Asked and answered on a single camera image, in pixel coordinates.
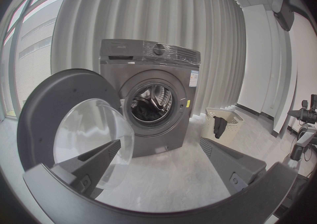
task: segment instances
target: white curtain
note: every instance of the white curtain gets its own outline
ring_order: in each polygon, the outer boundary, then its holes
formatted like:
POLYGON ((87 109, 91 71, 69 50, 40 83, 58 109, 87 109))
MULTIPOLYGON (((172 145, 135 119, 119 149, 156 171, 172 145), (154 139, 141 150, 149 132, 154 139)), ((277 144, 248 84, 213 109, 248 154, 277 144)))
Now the white curtain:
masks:
POLYGON ((201 53, 193 114, 235 104, 244 76, 245 22, 235 0, 64 0, 51 70, 98 71, 101 39, 164 42, 201 53))

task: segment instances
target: robotic arm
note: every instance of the robotic arm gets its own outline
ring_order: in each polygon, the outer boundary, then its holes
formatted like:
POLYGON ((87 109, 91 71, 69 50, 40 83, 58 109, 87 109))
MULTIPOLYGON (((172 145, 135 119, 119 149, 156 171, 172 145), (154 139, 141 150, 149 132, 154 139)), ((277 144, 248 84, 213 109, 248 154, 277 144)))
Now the robotic arm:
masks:
POLYGON ((317 108, 317 95, 311 95, 309 110, 307 110, 307 100, 303 100, 301 105, 302 108, 300 110, 290 110, 287 113, 290 116, 296 117, 297 120, 304 122, 304 124, 298 131, 297 142, 295 143, 292 152, 286 156, 283 161, 284 164, 296 171, 299 170, 301 155, 307 150, 308 144, 314 140, 317 133, 317 129, 309 124, 315 124, 317 121, 317 112, 315 111, 317 108))

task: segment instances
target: washing machine drum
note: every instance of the washing machine drum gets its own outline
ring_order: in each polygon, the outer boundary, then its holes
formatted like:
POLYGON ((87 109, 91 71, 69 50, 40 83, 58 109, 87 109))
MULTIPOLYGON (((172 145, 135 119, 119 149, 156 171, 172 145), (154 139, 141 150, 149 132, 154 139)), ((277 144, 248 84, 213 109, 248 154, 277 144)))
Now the washing machine drum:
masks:
POLYGON ((141 89, 133 98, 132 115, 143 123, 158 123, 169 113, 173 97, 163 86, 150 86, 141 89))

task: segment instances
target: laundry basket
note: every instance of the laundry basket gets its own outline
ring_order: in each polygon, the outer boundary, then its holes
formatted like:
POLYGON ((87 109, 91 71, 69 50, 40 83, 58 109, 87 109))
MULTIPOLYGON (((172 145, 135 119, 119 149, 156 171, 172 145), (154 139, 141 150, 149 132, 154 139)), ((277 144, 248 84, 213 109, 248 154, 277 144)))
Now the laundry basket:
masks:
POLYGON ((224 146, 228 146, 236 136, 242 125, 243 119, 237 113, 228 109, 219 109, 219 108, 206 108, 206 117, 203 129, 200 133, 200 136, 203 138, 211 139, 217 143, 220 143, 224 146), (214 134, 215 119, 214 116, 222 117, 228 123, 224 133, 220 136, 219 139, 216 139, 214 134))

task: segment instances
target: washing machine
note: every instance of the washing machine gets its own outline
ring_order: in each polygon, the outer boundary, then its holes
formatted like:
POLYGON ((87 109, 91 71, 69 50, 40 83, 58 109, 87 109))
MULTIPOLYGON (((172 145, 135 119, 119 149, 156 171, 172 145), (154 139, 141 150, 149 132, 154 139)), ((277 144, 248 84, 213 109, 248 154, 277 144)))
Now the washing machine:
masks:
POLYGON ((133 157, 183 145, 199 76, 200 52, 154 41, 104 39, 100 74, 117 91, 135 132, 133 157))

